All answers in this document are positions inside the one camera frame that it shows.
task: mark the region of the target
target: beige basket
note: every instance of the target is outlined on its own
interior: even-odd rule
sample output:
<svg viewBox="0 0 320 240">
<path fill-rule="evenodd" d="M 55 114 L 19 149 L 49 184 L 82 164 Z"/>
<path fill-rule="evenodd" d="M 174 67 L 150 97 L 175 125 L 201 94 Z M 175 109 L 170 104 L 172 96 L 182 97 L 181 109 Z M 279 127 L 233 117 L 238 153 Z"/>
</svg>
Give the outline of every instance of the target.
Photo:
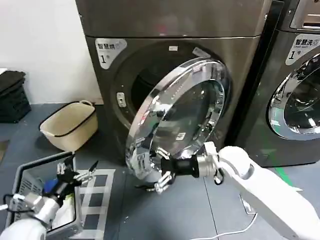
<svg viewBox="0 0 320 240">
<path fill-rule="evenodd" d="M 58 149 L 74 152 L 98 129 L 96 108 L 86 100 L 60 108 L 39 126 L 39 130 Z"/>
</svg>

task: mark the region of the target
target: white cable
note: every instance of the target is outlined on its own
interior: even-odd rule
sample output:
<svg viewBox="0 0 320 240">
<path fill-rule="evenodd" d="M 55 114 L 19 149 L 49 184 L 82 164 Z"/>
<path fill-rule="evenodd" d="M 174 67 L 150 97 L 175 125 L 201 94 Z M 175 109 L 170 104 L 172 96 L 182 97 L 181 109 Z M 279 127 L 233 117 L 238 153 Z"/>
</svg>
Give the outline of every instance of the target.
<svg viewBox="0 0 320 240">
<path fill-rule="evenodd" d="M 216 238 L 219 238 L 219 237 L 222 237 L 222 236 L 226 236 L 226 235 L 233 235 L 233 234 L 242 234 L 244 232 L 246 232 L 249 228 L 251 228 L 251 226 L 254 224 L 254 222 L 256 221 L 257 219 L 257 216 L 258 216 L 258 213 L 256 213 L 254 216 L 253 216 L 253 219 L 251 220 L 250 224 L 243 230 L 240 230 L 240 231 L 231 231 L 231 232 L 224 232 L 224 233 L 221 233 L 221 234 L 218 234 L 216 236 L 213 236 L 213 237 L 200 237 L 200 238 L 192 238 L 192 239 L 189 239 L 189 240 L 213 240 L 213 239 L 216 239 Z"/>
</svg>

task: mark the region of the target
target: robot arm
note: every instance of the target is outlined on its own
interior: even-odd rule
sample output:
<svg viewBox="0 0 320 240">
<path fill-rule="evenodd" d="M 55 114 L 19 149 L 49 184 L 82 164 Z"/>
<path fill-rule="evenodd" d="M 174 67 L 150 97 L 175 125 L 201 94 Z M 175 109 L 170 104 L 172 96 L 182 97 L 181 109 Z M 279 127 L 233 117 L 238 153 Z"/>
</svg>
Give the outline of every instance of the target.
<svg viewBox="0 0 320 240">
<path fill-rule="evenodd" d="M 87 183 L 94 177 L 98 162 L 83 174 L 79 174 L 68 167 L 67 159 L 57 165 L 57 183 L 52 190 L 43 195 L 30 192 L 26 196 L 14 194 L 13 200 L 23 201 L 28 207 L 24 212 L 32 212 L 30 218 L 21 219 L 7 227 L 0 235 L 0 240 L 44 240 L 47 229 L 56 217 L 57 211 L 63 205 L 67 195 L 73 193 L 74 188 Z M 9 209 L 10 204 L 4 204 L 2 210 Z"/>
<path fill-rule="evenodd" d="M 241 196 L 279 234 L 289 240 L 320 240 L 320 220 L 316 210 L 295 189 L 276 174 L 260 167 L 240 147 L 227 146 L 216 152 L 213 142 L 205 143 L 205 155 L 190 159 L 163 159 L 165 171 L 155 184 L 161 193 L 175 176 L 214 177 L 216 184 L 231 179 Z"/>
</svg>

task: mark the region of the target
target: number 1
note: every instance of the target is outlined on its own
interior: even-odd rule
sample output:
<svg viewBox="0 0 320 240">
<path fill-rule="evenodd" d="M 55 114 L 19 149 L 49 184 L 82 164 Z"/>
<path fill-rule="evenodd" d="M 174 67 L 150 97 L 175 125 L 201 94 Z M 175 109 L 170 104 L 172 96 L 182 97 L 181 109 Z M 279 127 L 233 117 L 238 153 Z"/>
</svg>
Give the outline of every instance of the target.
<svg viewBox="0 0 320 240">
<path fill-rule="evenodd" d="M 292 54 L 291 54 L 291 57 L 289 57 L 289 59 L 294 59 L 295 51 L 292 51 L 291 53 L 292 53 Z"/>
<path fill-rule="evenodd" d="M 101 55 L 101 58 L 102 58 L 102 63 L 106 64 L 105 57 L 103 55 Z"/>
</svg>

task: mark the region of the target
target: gray bin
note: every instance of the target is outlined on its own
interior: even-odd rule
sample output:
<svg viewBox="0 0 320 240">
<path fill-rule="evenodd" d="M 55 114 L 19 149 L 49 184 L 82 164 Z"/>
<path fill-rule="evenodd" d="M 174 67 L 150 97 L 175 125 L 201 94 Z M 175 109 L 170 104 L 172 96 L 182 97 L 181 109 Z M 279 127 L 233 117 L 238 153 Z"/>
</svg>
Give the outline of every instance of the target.
<svg viewBox="0 0 320 240">
<path fill-rule="evenodd" d="M 44 183 L 57 177 L 57 164 L 73 156 L 72 152 L 62 152 L 19 166 L 15 174 L 12 193 L 25 195 L 32 191 L 41 194 Z M 73 170 L 76 170 L 76 159 L 73 157 Z M 81 199 L 79 187 L 74 188 L 74 220 L 66 225 L 51 229 L 47 232 L 48 240 L 64 240 L 81 232 L 83 223 L 81 220 Z M 29 218 L 27 213 L 8 212 L 6 227 L 20 219 Z"/>
</svg>

